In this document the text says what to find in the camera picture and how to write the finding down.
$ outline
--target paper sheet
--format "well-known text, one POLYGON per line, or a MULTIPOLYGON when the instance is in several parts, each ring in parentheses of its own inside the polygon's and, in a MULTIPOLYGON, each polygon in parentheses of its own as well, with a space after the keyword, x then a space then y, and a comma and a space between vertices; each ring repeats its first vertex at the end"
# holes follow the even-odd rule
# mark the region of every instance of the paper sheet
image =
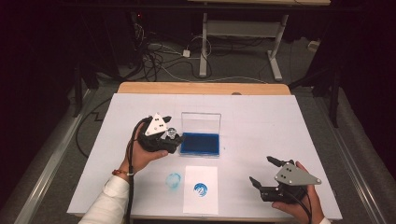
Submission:
POLYGON ((183 213, 219 214, 218 167, 186 166, 183 213))

